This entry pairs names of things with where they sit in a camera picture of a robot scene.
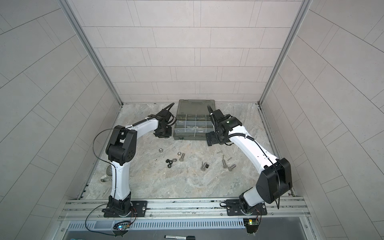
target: hex bolt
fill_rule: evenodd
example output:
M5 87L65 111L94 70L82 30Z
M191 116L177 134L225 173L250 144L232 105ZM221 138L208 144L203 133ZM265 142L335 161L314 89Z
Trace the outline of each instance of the hex bolt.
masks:
M184 156L185 156L185 154L184 154L184 153L183 153L183 154L181 154L181 157L180 157L180 159L179 159L179 161L180 161L180 162L184 161Z
M232 165L232 166L230 166L230 167L228 167L228 171L232 171L234 168L236 167L236 164L234 164L234 165Z

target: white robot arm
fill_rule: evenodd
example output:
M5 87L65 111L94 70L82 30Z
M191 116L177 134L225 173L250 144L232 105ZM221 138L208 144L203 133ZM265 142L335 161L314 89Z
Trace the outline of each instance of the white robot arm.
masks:
M113 212L122 217L129 214L131 206L129 166L136 152L136 140L151 131L155 131L154 135L159 138L170 137L172 129L168 125L171 116L169 110L173 104L133 125L115 127L106 153L116 171L113 171L112 191L104 212ZM240 209L244 213L252 213L259 203L272 203L291 188L290 164L287 160L278 159L260 146L237 118L229 114L223 115L219 109L216 111L212 111L210 107L208 109L214 125L214 131L207 134L208 145L233 142L251 160L260 174L256 186L239 196Z

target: marble floor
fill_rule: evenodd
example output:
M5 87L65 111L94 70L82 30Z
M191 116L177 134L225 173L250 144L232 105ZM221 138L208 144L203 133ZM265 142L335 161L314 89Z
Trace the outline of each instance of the marble floor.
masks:
M171 112L176 115L177 103ZM166 104L126 104L116 125L130 125L149 114L159 112ZM257 105L254 103L216 103L223 114L237 117L248 132L268 151L272 152ZM183 162L167 167L166 159L178 158L177 152L185 153ZM228 165L236 164L233 171L223 168L222 156L232 157ZM201 171L201 162L209 168ZM101 182L107 163L99 161L84 199L107 199L111 194L111 181ZM147 133L137 140L137 149L129 170L129 184L133 199L142 198L198 198L238 197L256 184L259 177L255 167L236 146L215 144L208 147L205 141L186 141L156 138Z

